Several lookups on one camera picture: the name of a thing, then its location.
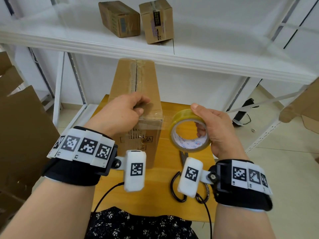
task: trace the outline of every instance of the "tape roll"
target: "tape roll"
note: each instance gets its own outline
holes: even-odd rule
[[[201,151],[211,143],[206,132],[205,136],[196,137],[194,139],[184,139],[177,134],[176,128],[183,122],[193,121],[204,126],[207,131],[206,124],[199,116],[195,115],[191,109],[181,110],[173,117],[172,124],[169,128],[169,139],[171,143],[182,152],[194,153]]]

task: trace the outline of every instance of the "hand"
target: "hand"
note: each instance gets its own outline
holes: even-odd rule
[[[101,132],[109,137],[117,133],[130,131],[143,114],[143,108],[133,107],[140,103],[149,103],[150,99],[139,92],[121,95],[93,116],[84,127]]]
[[[245,159],[249,160],[244,148],[235,134],[233,123],[225,112],[207,109],[193,103],[190,108],[192,112],[201,117],[206,124],[209,139],[211,140],[212,153],[222,159]],[[205,136],[205,128],[196,123],[197,136]]]

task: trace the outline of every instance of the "white marker tag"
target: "white marker tag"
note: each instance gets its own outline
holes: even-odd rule
[[[73,160],[91,163],[101,137],[102,134],[86,130],[84,133],[84,138],[74,154]]]
[[[264,192],[264,187],[261,184],[260,167],[253,163],[247,163],[248,169],[248,189],[259,192]]]
[[[232,185],[248,189],[247,162],[232,160]]]
[[[203,171],[203,163],[195,158],[188,157],[185,161],[177,191],[194,198],[197,193],[198,183]]]
[[[146,153],[139,150],[127,150],[125,156],[124,189],[127,192],[140,191],[145,183]]]
[[[74,158],[74,154],[82,142],[85,131],[71,128],[64,138],[64,141],[55,155],[56,158],[70,160]]]
[[[262,168],[260,168],[260,178],[261,178],[261,185],[263,186],[263,189],[264,189],[263,192],[265,194],[272,195],[272,191],[270,189],[270,186],[265,176],[265,171]]]
[[[53,148],[50,150],[47,158],[54,158],[56,153],[58,152],[59,148],[62,146],[62,142],[64,141],[65,135],[60,136],[59,139],[54,144]]]
[[[93,160],[90,165],[106,168],[110,155],[112,153],[115,141],[107,137],[101,137],[97,149],[93,154]]]

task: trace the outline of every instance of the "tile floor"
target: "tile floor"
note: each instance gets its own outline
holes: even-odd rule
[[[255,103],[267,97],[256,88],[251,97]],[[64,109],[60,113],[61,133],[77,110]],[[274,104],[263,105],[249,111],[251,123],[237,128],[236,133],[244,146],[253,141],[254,133],[279,114]],[[246,116],[242,122],[248,122]],[[319,238],[319,134],[303,127],[295,118],[280,124],[250,153],[249,157],[264,168],[273,191],[274,208],[268,213],[278,239]],[[192,228],[199,239],[209,238],[209,224],[194,221]]]

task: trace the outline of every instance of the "person's left hand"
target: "person's left hand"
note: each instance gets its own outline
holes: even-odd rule
[[[121,95],[108,103],[93,116],[84,127],[101,132],[109,137],[117,133],[130,131],[143,114],[143,108],[134,108],[136,104],[149,103],[149,97],[139,92]]]

